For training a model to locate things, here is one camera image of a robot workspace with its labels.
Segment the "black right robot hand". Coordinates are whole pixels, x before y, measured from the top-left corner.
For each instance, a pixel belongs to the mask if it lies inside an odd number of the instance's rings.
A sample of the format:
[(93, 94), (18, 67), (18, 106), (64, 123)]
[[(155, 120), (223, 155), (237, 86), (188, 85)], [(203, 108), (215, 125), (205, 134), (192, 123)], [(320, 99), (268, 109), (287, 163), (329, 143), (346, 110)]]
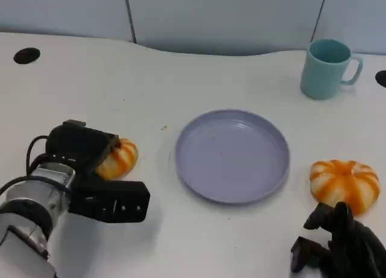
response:
[(385, 247), (373, 231), (353, 217), (350, 206), (319, 203), (304, 229), (332, 234), (328, 248), (299, 236), (291, 248), (290, 271), (318, 269), (323, 277), (385, 277)]

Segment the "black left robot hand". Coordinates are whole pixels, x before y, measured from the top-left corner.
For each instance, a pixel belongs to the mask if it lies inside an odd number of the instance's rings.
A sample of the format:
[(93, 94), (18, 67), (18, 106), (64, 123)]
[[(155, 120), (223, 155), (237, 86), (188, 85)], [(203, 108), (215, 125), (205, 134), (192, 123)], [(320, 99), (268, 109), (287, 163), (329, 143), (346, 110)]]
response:
[(45, 153), (65, 162), (78, 174), (92, 175), (107, 156), (120, 146), (119, 136), (67, 120), (51, 130)]

